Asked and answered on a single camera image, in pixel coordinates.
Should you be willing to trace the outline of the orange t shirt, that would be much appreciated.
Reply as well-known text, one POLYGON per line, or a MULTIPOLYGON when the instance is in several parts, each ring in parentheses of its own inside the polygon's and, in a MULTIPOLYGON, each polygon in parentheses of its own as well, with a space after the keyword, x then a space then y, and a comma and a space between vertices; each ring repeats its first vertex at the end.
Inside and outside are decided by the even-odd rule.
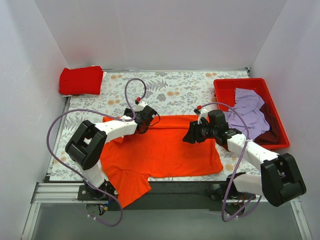
POLYGON ((153 178, 197 177, 223 170, 214 139, 183 142, 196 115, 165 115, 144 134, 116 138, 103 147, 100 161, 123 208, 152 188, 153 178))

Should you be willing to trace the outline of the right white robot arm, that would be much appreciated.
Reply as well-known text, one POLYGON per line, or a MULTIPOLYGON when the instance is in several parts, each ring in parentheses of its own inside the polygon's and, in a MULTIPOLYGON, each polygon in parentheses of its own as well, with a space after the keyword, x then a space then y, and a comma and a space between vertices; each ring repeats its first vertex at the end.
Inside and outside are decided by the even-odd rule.
POLYGON ((194 110, 198 119, 190 122, 183 142, 203 143, 214 139, 219 146, 242 156, 259 170, 260 175, 245 172, 228 177, 227 195, 237 199, 243 193, 259 195, 279 207, 304 195, 307 188, 295 158, 289 154, 278 154, 250 141, 235 128, 229 128, 221 110, 200 108, 194 110))

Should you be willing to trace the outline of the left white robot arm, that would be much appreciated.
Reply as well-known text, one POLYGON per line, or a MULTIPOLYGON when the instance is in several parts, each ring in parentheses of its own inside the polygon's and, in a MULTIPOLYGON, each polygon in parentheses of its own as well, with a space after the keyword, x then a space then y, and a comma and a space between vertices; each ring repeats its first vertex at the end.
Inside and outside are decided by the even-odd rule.
POLYGON ((139 103, 135 111, 126 108, 120 118, 106 122, 83 121, 65 146, 69 157, 77 164, 80 173, 88 180, 89 194, 95 200, 106 196, 107 181, 99 166, 106 143, 133 134, 147 132, 158 113, 146 103, 139 103))

